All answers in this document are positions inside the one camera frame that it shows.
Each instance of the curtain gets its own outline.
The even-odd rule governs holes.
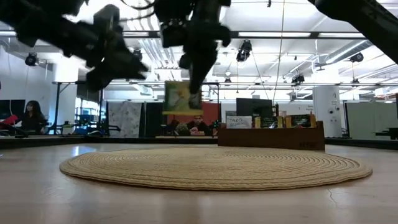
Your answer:
[[[141,118],[142,103],[109,102],[108,116],[109,125],[118,126],[121,131],[111,131],[111,137],[116,138],[138,138]]]

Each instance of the white ceiling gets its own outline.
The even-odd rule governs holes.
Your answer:
[[[378,0],[394,15],[398,15],[398,0]],[[144,0],[130,0],[131,4],[138,5],[145,2]],[[91,0],[89,8],[82,10],[80,19],[88,19],[90,13],[94,13],[106,4],[115,4],[121,8],[121,17],[136,17],[137,11],[124,6],[120,1],[116,0]],[[268,0],[232,0],[230,8],[225,10],[222,23],[235,31],[297,31],[297,32],[357,32],[354,27],[346,22],[334,21],[318,12],[307,0],[272,0],[272,6],[267,7]],[[125,24],[124,27],[130,30],[158,30],[159,25],[155,17],[134,21]],[[240,82],[259,81],[261,75],[264,80],[269,82],[276,81],[276,76],[283,77],[291,69],[305,61],[312,54],[330,54],[351,40],[292,40],[292,39],[253,39],[252,55],[248,58],[244,65],[236,63],[236,49],[242,43],[242,39],[234,39],[227,48],[219,50],[218,61],[213,69],[213,75],[216,77],[224,77],[225,72],[231,72],[232,77],[239,75]],[[129,47],[142,47],[140,40],[126,39]],[[37,45],[46,45],[44,42],[38,42]],[[177,62],[170,62],[164,50],[155,44],[161,52],[159,55],[163,59],[168,59],[168,63],[163,61],[166,67],[175,67]],[[182,55],[181,47],[172,48],[176,61]],[[151,66],[153,61],[143,49],[143,62]],[[385,56],[377,47],[370,47],[362,52],[365,60],[361,63],[354,64],[352,69],[351,62],[339,62],[335,66],[339,68],[341,80],[349,82],[354,76],[360,76],[388,65],[394,62]],[[39,57],[46,60],[56,60],[59,53],[39,53]],[[165,73],[167,76],[170,71],[159,70],[160,75]],[[393,77],[398,72],[395,70],[381,73],[380,77],[367,80],[369,82],[378,82],[383,77]]]

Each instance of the black hair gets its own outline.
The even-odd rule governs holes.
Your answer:
[[[40,108],[40,103],[38,101],[30,100],[29,102],[27,102],[26,107],[27,105],[32,105],[32,117],[45,119],[42,113],[42,109]],[[29,111],[27,110],[27,108],[25,109],[25,115],[29,115]]]

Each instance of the column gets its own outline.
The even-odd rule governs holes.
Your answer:
[[[327,67],[313,74],[314,83],[339,83],[338,68]],[[313,89],[313,107],[317,121],[323,121],[325,137],[342,137],[340,90],[338,86],[316,86]]]
[[[55,82],[75,82],[78,80],[79,65],[73,58],[62,57],[53,65],[53,76]],[[75,102],[77,94],[77,85],[61,84],[60,98],[58,104],[57,124],[75,122]],[[53,123],[55,119],[55,103],[57,97],[57,85],[52,86],[52,99],[50,104],[49,122]]]

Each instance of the person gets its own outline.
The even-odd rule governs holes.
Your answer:
[[[47,120],[44,118],[39,102],[29,101],[22,117],[21,128],[25,131],[34,131],[35,134],[44,134],[46,124]]]
[[[213,135],[211,129],[206,123],[203,122],[203,118],[201,116],[194,116],[193,121],[187,123],[187,127],[191,134],[203,131],[205,133],[205,136]]]

